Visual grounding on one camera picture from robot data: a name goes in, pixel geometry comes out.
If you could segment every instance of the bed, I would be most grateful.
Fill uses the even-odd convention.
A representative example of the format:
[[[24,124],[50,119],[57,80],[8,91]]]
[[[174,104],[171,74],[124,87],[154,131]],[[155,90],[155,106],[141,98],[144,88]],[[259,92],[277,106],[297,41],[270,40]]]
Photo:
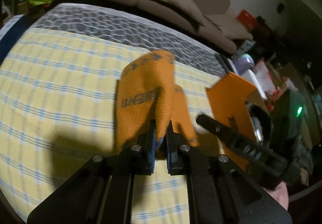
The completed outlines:
[[[37,20],[0,68],[0,188],[28,214],[96,154],[113,154],[115,86],[123,68],[154,49],[175,56],[175,83],[191,121],[212,115],[205,88],[226,74],[221,56],[147,19],[114,9],[64,3]],[[218,154],[212,138],[204,152]],[[132,223],[188,223],[184,176],[156,161],[136,176]]]

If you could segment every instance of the red box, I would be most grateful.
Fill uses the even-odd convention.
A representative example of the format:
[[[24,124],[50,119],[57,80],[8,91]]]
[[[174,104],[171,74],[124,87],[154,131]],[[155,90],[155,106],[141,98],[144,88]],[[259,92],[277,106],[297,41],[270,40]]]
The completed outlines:
[[[248,30],[252,31],[255,27],[258,26],[256,18],[250,15],[246,10],[242,10],[237,17],[237,20],[243,24],[243,26]]]

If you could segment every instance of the orange towel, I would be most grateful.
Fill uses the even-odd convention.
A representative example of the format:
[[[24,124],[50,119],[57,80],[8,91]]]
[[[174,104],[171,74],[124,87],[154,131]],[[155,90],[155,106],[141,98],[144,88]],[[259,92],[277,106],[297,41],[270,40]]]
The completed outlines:
[[[157,145],[170,120],[175,132],[197,144],[185,96],[181,87],[174,86],[173,65],[170,52],[155,50],[124,68],[116,99],[117,152],[135,143],[139,134],[147,132],[151,119],[157,123]]]

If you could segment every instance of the metal bolt head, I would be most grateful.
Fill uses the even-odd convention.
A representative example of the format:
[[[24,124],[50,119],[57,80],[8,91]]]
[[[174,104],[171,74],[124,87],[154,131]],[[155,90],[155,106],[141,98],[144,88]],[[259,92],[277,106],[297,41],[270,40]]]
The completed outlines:
[[[103,156],[102,155],[95,155],[93,157],[93,161],[94,162],[101,162],[103,160]]]
[[[131,150],[133,150],[133,151],[135,151],[135,152],[139,151],[140,149],[141,149],[141,146],[140,146],[140,145],[138,145],[138,144],[135,144],[135,145],[133,145],[133,146],[131,147]]]
[[[187,144],[184,144],[184,145],[181,145],[180,149],[181,149],[182,151],[187,152],[187,151],[189,151],[189,150],[190,150],[190,146],[189,146],[189,145],[187,145]]]
[[[224,163],[229,160],[229,158],[226,155],[220,155],[218,159],[220,162],[224,162]]]

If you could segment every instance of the gray patterned mattress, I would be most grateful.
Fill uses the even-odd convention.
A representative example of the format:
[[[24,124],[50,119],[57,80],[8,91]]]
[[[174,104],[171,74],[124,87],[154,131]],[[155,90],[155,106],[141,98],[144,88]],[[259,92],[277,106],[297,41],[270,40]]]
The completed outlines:
[[[123,11],[63,3],[32,27],[63,30],[148,50],[164,49],[173,53],[178,62],[219,77],[226,74],[218,61],[220,55],[214,50],[178,31]]]

